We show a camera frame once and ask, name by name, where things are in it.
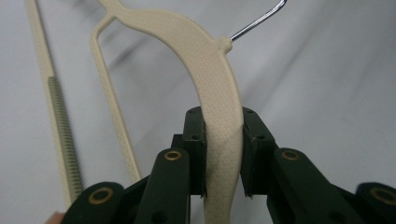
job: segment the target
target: wire hook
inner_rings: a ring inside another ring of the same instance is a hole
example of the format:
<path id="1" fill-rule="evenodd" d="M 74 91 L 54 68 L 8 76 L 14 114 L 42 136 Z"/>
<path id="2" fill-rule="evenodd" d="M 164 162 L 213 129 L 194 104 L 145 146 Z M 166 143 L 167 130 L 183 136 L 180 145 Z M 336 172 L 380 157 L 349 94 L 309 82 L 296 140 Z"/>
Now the wire hook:
<path id="1" fill-rule="evenodd" d="M 230 39 L 234 42 L 236 39 L 238 39 L 242 35 L 245 35 L 251 29 L 255 28 L 257 25 L 259 25 L 263 21 L 266 21 L 272 15 L 276 14 L 283 6 L 285 6 L 287 1 L 288 0 L 280 0 L 280 2 L 275 7 L 273 7 L 271 10 L 266 12 L 264 15 L 260 16 L 257 20 L 253 21 L 251 24 L 244 27 L 242 30 L 238 31 Z"/>

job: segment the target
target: clothes hanger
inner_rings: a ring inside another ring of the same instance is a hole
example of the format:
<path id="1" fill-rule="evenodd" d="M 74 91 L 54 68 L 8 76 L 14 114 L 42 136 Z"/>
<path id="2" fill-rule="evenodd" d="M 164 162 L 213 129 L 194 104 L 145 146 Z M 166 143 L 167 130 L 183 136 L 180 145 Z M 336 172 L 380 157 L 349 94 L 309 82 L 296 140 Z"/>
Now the clothes hanger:
<path id="1" fill-rule="evenodd" d="M 207 190 L 205 216 L 207 223 L 229 223 L 229 213 L 242 157 L 242 104 L 233 72 L 226 59 L 232 42 L 270 18 L 286 3 L 274 8 L 237 32 L 231 38 L 213 39 L 194 21 L 163 10 L 132 10 L 119 1 L 102 0 L 106 16 L 92 33 L 92 53 L 106 93 L 117 136 L 131 179 L 141 178 L 129 134 L 126 130 L 111 79 L 98 43 L 99 34 L 114 20 L 153 35 L 171 48 L 187 67 L 200 98 L 207 131 Z M 62 94 L 57 84 L 35 0 L 27 0 L 37 47 L 37 56 L 48 98 L 55 145 L 58 148 L 61 177 L 66 203 L 73 202 L 82 190 L 77 157 L 67 123 Z"/>

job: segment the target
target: white backdrop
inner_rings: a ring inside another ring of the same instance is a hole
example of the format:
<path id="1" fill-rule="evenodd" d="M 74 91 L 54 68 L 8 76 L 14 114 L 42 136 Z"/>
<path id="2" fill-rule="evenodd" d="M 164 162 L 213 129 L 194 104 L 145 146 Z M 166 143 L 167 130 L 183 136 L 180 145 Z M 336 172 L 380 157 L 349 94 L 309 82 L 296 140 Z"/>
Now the white backdrop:
<path id="1" fill-rule="evenodd" d="M 105 10 L 96 0 L 38 0 L 75 137 L 84 186 L 131 185 L 89 37 Z M 129 0 L 165 8 L 231 36 L 276 1 Z M 0 223 L 43 223 L 65 211 L 44 89 L 24 2 L 0 7 Z M 396 2 L 290 0 L 233 44 L 228 58 L 243 105 L 279 146 L 304 152 L 335 185 L 396 187 Z M 187 70 L 160 41 L 113 22 L 101 45 L 137 157 L 148 175 L 156 154 L 199 104 Z M 265 197 L 235 194 L 233 223 L 271 223 Z M 203 223 L 192 198 L 191 223 Z"/>

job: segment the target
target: beige plastic hanger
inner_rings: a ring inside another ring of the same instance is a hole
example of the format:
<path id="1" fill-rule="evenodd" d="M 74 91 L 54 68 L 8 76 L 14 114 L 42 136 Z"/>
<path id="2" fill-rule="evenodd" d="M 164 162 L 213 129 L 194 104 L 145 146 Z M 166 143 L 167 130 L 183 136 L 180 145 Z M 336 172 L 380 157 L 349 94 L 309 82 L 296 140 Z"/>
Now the beige plastic hanger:
<path id="1" fill-rule="evenodd" d="M 92 53 L 132 180 L 137 181 L 141 174 L 98 43 L 99 34 L 114 20 L 161 40 L 189 71 L 206 125 L 205 222 L 230 223 L 233 194 L 242 159 L 243 113 L 239 91 L 226 54 L 231 50 L 234 40 L 268 19 L 286 1 L 282 0 L 232 38 L 223 37 L 218 40 L 194 21 L 174 12 L 133 10 L 114 0 L 100 2 L 107 14 L 92 33 Z"/>

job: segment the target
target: screw hole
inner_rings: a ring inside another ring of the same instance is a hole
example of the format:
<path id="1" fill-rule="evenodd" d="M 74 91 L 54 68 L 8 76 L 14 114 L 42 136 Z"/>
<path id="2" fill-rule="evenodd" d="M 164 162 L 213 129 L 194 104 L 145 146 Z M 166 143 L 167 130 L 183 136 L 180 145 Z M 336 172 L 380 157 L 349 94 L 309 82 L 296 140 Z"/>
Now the screw hole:
<path id="1" fill-rule="evenodd" d="M 103 187 L 100 189 L 97 189 L 96 191 L 94 191 L 91 195 L 90 198 L 88 199 L 88 201 L 91 204 L 102 204 L 107 202 L 108 200 L 110 200 L 113 197 L 113 189 L 108 188 L 108 187 Z"/>
<path id="2" fill-rule="evenodd" d="M 347 221 L 346 217 L 339 212 L 330 212 L 328 216 L 333 223 L 346 223 Z"/>
<path id="3" fill-rule="evenodd" d="M 152 223 L 165 223 L 168 220 L 168 215 L 165 211 L 158 211 L 152 214 L 151 222 Z"/>

